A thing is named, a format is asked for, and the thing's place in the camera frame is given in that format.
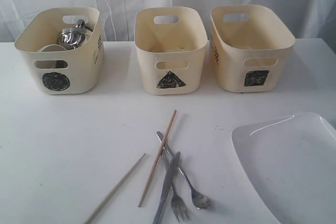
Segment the light wooden chopstick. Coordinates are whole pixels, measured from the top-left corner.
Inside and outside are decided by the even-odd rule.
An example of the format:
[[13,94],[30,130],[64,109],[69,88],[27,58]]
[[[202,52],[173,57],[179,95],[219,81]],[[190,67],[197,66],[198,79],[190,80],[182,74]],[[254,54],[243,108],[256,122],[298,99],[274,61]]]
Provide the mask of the light wooden chopstick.
[[139,201],[139,203],[138,203],[138,207],[139,207],[139,208],[142,207],[142,205],[143,205],[143,203],[144,203],[144,200],[145,200],[145,198],[146,198],[146,195],[147,195],[147,193],[148,193],[148,190],[149,190],[149,188],[150,188],[150,185],[151,185],[151,182],[152,182],[152,180],[153,180],[153,177],[154,177],[154,173],[155,173],[156,167],[157,167],[158,162],[159,162],[159,158],[160,158],[161,153],[162,153],[162,151],[163,151],[163,147],[164,147],[165,144],[167,143],[167,137],[168,137],[168,135],[169,135],[169,132],[170,132],[170,129],[171,129],[172,124],[173,124],[173,122],[174,122],[174,119],[175,119],[175,117],[176,117],[176,114],[177,114],[177,110],[174,110],[174,111],[173,111],[173,114],[172,114],[172,116],[171,116],[171,119],[170,119],[170,121],[169,121],[169,124],[168,124],[168,126],[167,126],[167,128],[166,128],[166,131],[165,131],[165,133],[164,133],[164,137],[163,137],[163,140],[162,140],[161,145],[160,145],[160,147],[159,147],[159,150],[158,150],[158,152],[157,152],[157,154],[156,154],[156,157],[155,157],[155,159],[154,159],[152,168],[151,168],[151,170],[150,170],[148,179],[147,179],[146,184],[145,184],[144,191],[143,191],[142,196],[141,196],[141,198],[140,198],[140,201]]

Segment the shiny steel bowl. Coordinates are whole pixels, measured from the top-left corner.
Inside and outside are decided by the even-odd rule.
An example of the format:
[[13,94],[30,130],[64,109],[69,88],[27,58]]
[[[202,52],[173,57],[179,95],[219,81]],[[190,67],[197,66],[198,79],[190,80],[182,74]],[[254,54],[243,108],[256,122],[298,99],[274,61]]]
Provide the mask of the shiny steel bowl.
[[66,50],[73,50],[85,45],[91,35],[92,32],[85,28],[64,28],[58,33],[56,43]]

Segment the cream bin triangle mark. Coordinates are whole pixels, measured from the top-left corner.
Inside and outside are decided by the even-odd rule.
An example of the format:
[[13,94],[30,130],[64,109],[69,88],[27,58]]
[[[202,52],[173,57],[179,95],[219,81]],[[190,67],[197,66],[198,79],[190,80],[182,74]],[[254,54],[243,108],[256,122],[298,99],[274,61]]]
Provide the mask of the cream bin triangle mark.
[[134,43],[144,90],[153,95],[197,90],[207,42],[202,19],[192,8],[155,7],[139,11]]

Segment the steel knife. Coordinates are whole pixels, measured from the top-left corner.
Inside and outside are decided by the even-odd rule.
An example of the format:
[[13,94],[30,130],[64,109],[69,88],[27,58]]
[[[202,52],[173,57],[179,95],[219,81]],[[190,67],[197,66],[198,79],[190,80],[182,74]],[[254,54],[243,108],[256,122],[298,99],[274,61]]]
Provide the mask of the steel knife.
[[164,178],[164,182],[163,182],[163,187],[162,187],[162,192],[161,192],[161,197],[160,197],[160,203],[158,206],[158,209],[156,211],[155,217],[153,219],[153,224],[157,224],[160,222],[160,216],[162,214],[162,210],[164,207],[164,204],[167,200],[168,194],[170,192],[170,188],[173,182],[173,179],[175,177],[176,174],[176,169],[177,166],[179,164],[179,160],[180,160],[180,155],[181,152],[176,152],[176,154],[173,156],[173,158],[171,159],[171,161],[169,162],[167,160],[167,158],[163,158],[162,155],[162,161],[164,161],[164,165],[166,168],[166,174],[165,174],[165,178]]

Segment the cream bin circle mark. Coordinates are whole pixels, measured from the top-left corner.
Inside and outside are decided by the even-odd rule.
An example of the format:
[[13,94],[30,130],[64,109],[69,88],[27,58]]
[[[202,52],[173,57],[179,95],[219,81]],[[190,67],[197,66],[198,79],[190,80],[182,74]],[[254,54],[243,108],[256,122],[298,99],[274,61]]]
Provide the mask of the cream bin circle mark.
[[[56,44],[59,32],[72,24],[65,16],[86,16],[92,29],[88,42],[66,51],[42,52]],[[92,89],[104,59],[100,12],[92,7],[58,7],[40,12],[16,39],[14,46],[21,55],[33,81],[45,94],[80,94]]]

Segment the cream bin square mark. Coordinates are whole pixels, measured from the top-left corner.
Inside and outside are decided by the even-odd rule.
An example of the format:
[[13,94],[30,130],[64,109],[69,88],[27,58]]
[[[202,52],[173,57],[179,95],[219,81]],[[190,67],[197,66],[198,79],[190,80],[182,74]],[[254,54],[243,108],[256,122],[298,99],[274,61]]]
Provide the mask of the cream bin square mark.
[[261,5],[211,10],[211,58],[217,82],[233,93],[272,90],[296,39],[284,22]]

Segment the steel spoon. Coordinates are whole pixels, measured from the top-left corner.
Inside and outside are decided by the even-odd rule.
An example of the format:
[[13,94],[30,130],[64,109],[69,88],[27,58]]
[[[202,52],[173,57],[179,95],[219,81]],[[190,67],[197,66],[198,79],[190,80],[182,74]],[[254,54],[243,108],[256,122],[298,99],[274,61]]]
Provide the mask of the steel spoon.
[[[159,138],[160,141],[163,140],[163,134],[160,131],[156,132],[157,137]],[[172,158],[174,156],[173,151],[170,149],[170,147],[168,146],[168,144],[165,144],[164,147],[166,153]],[[178,165],[178,170],[180,171],[180,173],[183,175],[183,177],[185,178],[190,191],[191,191],[191,198],[192,198],[192,203],[193,205],[197,208],[197,209],[210,209],[211,207],[211,200],[210,198],[208,198],[207,196],[203,195],[202,193],[198,192],[191,184],[186,172],[184,171],[183,167],[181,166],[181,164]]]

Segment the steel fork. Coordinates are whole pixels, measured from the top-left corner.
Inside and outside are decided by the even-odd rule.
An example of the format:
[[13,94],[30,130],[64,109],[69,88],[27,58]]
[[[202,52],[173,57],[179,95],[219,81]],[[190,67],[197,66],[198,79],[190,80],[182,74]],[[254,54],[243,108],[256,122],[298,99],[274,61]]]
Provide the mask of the steel fork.
[[[162,151],[161,158],[162,158],[162,155],[164,159],[167,158],[165,151]],[[171,208],[173,210],[173,213],[177,221],[180,222],[180,219],[182,219],[183,221],[185,219],[190,220],[186,205],[183,199],[177,194],[177,191],[175,189],[174,179],[173,179],[170,190],[172,190],[172,193],[173,193],[172,200],[171,200]]]

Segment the white square ceramic plate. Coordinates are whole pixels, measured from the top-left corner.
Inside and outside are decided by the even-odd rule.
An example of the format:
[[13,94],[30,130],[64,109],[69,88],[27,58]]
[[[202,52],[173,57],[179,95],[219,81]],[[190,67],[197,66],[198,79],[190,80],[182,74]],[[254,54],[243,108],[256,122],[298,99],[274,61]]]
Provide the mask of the white square ceramic plate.
[[254,190],[280,223],[335,223],[335,127],[297,113],[231,133]]

